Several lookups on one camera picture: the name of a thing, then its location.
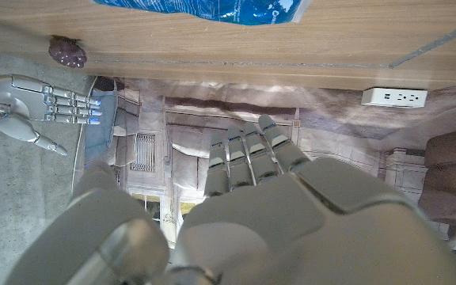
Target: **blue bag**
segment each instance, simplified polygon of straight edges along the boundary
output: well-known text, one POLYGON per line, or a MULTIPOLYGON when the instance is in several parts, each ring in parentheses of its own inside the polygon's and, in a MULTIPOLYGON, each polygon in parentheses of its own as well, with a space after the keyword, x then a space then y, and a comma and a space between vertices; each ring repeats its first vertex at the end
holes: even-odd
POLYGON ((190 13, 240 25, 298 22, 312 0, 94 0, 96 3, 160 13, 190 13))

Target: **silver robotic hand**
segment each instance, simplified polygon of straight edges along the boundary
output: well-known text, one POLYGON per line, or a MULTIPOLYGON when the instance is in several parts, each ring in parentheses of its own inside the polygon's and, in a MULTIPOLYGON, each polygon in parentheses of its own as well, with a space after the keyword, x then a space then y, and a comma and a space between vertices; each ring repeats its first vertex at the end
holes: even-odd
POLYGON ((0 131, 61 155, 67 151, 27 120, 98 124, 100 101, 22 75, 0 75, 0 131))
POLYGON ((209 198, 170 260, 150 216, 91 165, 6 283, 456 285, 456 256, 405 197, 351 165, 311 161, 268 116, 243 129, 212 139, 209 198))
POLYGON ((311 161, 269 116, 259 125, 212 139, 209 198, 153 285, 456 284, 456 256, 404 196, 351 165, 311 161))

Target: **gray floor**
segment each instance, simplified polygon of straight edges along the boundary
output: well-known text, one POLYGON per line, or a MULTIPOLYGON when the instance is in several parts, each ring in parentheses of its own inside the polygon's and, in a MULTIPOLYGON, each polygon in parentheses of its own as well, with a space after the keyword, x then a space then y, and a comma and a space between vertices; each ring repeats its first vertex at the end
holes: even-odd
MULTIPOLYGON (((0 54, 0 74, 23 74, 77 92, 88 92, 93 78, 0 54)), ((13 264, 70 198, 74 154, 80 127, 34 123, 63 145, 67 157, 42 150, 0 132, 0 284, 13 264)))

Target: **white power strip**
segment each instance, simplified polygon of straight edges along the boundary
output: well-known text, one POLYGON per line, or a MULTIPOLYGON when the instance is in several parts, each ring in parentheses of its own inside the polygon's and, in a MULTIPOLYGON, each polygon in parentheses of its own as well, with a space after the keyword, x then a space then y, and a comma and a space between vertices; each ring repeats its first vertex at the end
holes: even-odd
POLYGON ((419 108, 425 106, 426 90, 373 88, 363 91, 362 105, 419 108))

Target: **leather chair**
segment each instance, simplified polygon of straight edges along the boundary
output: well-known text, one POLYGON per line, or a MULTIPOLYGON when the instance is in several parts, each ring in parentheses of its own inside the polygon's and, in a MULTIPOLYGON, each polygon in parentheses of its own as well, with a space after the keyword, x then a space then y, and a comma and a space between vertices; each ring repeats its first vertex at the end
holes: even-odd
POLYGON ((418 205, 431 220, 456 226, 456 132, 428 140, 425 166, 418 205))

